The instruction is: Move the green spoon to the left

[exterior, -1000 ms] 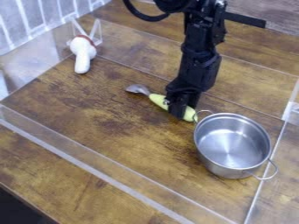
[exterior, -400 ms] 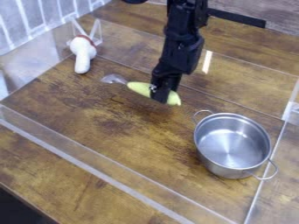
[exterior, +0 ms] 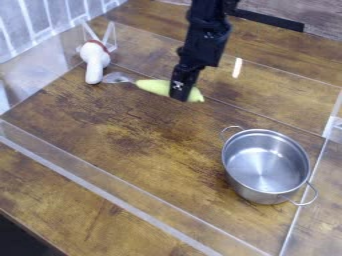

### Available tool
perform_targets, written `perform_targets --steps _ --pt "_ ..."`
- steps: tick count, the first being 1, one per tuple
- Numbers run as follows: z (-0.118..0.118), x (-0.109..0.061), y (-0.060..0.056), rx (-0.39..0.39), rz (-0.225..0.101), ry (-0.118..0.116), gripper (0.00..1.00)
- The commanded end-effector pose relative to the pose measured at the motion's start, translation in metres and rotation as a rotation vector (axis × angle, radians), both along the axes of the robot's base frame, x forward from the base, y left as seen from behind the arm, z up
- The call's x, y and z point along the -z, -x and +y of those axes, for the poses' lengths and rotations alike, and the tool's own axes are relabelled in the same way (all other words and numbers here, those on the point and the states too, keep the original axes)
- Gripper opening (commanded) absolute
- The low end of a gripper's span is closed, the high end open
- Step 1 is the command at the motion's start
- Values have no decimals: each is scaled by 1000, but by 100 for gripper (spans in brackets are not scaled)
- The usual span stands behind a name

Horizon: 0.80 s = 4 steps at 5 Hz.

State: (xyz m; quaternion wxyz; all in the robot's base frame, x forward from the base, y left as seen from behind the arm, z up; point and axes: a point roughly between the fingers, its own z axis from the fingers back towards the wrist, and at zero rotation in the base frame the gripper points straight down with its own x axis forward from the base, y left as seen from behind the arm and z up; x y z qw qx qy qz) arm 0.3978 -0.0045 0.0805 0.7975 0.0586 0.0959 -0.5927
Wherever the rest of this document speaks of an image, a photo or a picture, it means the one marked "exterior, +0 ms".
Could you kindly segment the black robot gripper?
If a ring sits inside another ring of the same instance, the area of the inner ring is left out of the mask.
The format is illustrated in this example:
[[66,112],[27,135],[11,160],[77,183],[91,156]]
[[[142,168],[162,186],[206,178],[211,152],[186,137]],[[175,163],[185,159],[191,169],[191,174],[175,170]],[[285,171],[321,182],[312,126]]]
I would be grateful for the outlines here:
[[234,0],[193,0],[187,11],[189,31],[179,48],[179,64],[170,81],[170,97],[186,102],[203,67],[217,67],[231,32],[226,15]]

